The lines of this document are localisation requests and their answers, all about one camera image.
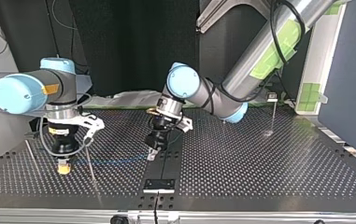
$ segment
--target small yellow object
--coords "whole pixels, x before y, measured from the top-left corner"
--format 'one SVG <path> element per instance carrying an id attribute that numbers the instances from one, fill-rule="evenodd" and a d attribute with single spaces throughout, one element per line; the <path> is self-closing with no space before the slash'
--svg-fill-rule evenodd
<path id="1" fill-rule="evenodd" d="M 70 173 L 70 165 L 69 164 L 58 165 L 58 173 L 60 175 L 68 175 Z"/>
<path id="2" fill-rule="evenodd" d="M 51 94 L 57 93 L 58 89 L 59 89 L 59 84 L 48 85 L 48 86 L 44 86 L 42 88 L 43 93 L 45 95 L 51 95 Z"/>

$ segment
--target green label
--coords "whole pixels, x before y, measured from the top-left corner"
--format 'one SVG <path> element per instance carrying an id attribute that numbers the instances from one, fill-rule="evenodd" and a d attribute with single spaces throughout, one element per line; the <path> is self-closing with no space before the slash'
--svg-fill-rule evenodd
<path id="1" fill-rule="evenodd" d="M 319 83 L 303 83 L 302 92 L 300 94 L 298 111 L 314 112 L 317 108 L 317 103 L 320 99 L 320 84 Z"/>

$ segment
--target robotic arm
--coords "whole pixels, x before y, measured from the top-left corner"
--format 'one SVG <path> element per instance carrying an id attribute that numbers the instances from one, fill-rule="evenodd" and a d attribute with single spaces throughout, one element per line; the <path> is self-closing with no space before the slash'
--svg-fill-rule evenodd
<path id="1" fill-rule="evenodd" d="M 40 69 L 28 73 L 0 73 L 0 109 L 10 114 L 42 111 L 49 122 L 49 132 L 54 138 L 49 148 L 43 137 L 40 119 L 40 138 L 43 147 L 58 160 L 58 172 L 70 172 L 70 160 L 93 142 L 93 136 L 105 128 L 95 115 L 76 110 L 77 89 L 75 65 L 61 58 L 46 58 Z M 75 138 L 78 127 L 88 128 L 82 143 Z"/>
<path id="2" fill-rule="evenodd" d="M 269 5 L 268 0 L 257 1 L 261 2 L 262 10 L 265 5 Z M 145 139 L 150 147 L 148 160 L 153 160 L 159 151 L 166 150 L 168 135 L 172 129 L 179 128 L 183 132 L 192 129 L 192 121 L 181 112 L 185 101 L 200 106 L 227 122 L 237 123 L 242 120 L 248 110 L 247 102 L 250 99 L 247 97 L 269 74 L 281 68 L 294 55 L 296 45 L 303 35 L 335 1 L 273 0 L 274 3 L 269 6 L 271 19 L 220 86 L 198 76 L 188 65 L 174 63 L 157 107 L 148 111 L 153 116 L 153 129 Z M 225 10 L 223 4 L 229 2 L 233 1 L 215 1 L 209 4 L 208 7 L 211 8 L 206 8 L 204 14 L 219 18 L 221 15 L 217 11 Z M 247 4 L 250 1 L 238 2 Z M 215 21 L 202 15 L 197 21 L 198 30 L 205 32 L 212 22 Z"/>

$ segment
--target black curtain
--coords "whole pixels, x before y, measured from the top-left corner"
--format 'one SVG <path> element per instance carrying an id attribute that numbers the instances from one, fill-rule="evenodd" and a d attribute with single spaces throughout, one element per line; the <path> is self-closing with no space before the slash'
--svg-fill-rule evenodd
<path id="1" fill-rule="evenodd" d="M 198 68 L 198 0 L 70 0 L 94 93 L 161 91 L 173 62 Z"/>

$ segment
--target end effector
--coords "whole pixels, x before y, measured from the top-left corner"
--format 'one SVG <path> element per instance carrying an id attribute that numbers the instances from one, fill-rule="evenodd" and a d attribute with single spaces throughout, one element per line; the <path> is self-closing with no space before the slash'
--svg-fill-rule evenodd
<path id="1" fill-rule="evenodd" d="M 198 76 L 188 65 L 174 63 L 156 108 L 148 110 L 152 115 L 151 133 L 145 139 L 149 161 L 153 161 L 158 152 L 167 150 L 172 130 L 177 128 L 184 133 L 192 130 L 192 120 L 182 113 L 186 101 L 231 123 L 242 120 L 248 110 L 248 103 L 225 97 L 211 81 Z"/>

